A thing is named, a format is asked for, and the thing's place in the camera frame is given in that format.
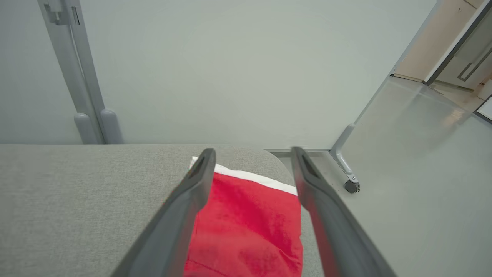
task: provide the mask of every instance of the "metal stand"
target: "metal stand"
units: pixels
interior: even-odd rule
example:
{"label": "metal stand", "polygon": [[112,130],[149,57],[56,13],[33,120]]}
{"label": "metal stand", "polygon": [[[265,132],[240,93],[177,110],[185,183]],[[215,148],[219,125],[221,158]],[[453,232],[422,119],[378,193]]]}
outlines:
{"label": "metal stand", "polygon": [[341,148],[347,141],[348,137],[350,136],[354,128],[355,128],[355,124],[348,125],[347,128],[343,130],[343,133],[341,133],[340,137],[337,139],[332,149],[329,151],[330,155],[335,159],[335,161],[343,170],[345,175],[347,175],[348,181],[345,183],[345,189],[350,193],[355,193],[360,191],[360,184],[359,184],[359,180],[354,175],[352,169],[348,166],[347,162],[343,158],[341,153]]}
{"label": "metal stand", "polygon": [[37,1],[77,111],[82,142],[123,144],[117,116],[104,106],[80,0]]}

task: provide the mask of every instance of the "gray floor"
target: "gray floor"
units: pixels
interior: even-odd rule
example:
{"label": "gray floor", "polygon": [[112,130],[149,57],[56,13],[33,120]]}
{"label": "gray floor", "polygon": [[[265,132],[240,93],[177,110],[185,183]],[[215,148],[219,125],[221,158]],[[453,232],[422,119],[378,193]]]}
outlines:
{"label": "gray floor", "polygon": [[390,77],[343,152],[361,184],[353,195],[329,155],[313,161],[398,276],[492,275],[491,124]]}

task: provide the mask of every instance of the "red towel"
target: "red towel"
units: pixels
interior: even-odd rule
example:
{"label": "red towel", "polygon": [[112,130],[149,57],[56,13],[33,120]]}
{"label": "red towel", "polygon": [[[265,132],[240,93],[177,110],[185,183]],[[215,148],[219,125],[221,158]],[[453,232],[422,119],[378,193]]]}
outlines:
{"label": "red towel", "polygon": [[184,276],[300,277],[300,235],[295,187],[216,165],[209,200],[196,216]]}

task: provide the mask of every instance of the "gray upholstered cushion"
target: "gray upholstered cushion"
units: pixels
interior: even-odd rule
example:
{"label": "gray upholstered cushion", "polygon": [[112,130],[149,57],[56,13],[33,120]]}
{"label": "gray upholstered cushion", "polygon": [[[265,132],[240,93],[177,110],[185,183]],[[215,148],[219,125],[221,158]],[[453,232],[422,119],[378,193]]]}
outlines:
{"label": "gray upholstered cushion", "polygon": [[[206,147],[0,145],[0,276],[108,276]],[[214,148],[219,164],[293,185],[264,150]],[[320,274],[305,210],[303,244],[303,275]]]}

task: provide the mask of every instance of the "white wall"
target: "white wall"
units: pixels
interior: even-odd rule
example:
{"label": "white wall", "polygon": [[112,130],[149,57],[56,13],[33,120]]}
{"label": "white wall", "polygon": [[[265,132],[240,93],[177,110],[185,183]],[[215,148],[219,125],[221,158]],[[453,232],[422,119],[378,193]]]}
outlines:
{"label": "white wall", "polygon": [[82,143],[35,0],[0,2],[0,143]]}
{"label": "white wall", "polygon": [[83,0],[126,143],[329,148],[435,0]]}

